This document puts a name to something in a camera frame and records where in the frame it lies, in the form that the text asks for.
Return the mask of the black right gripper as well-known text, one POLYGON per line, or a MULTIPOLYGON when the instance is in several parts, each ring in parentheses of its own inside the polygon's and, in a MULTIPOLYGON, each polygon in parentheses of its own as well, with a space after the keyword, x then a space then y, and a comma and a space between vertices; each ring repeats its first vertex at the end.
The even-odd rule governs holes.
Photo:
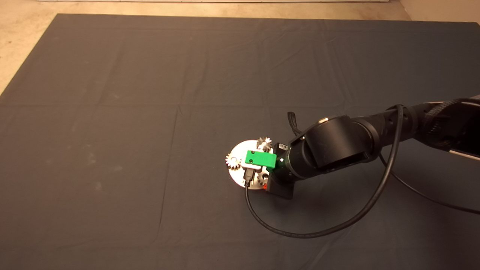
POLYGON ((265 183, 262 188, 266 190, 267 193, 276 195, 285 200, 291 200, 294 195, 294 182, 283 181, 278 178, 274 173, 268 175, 268 181, 265 183))

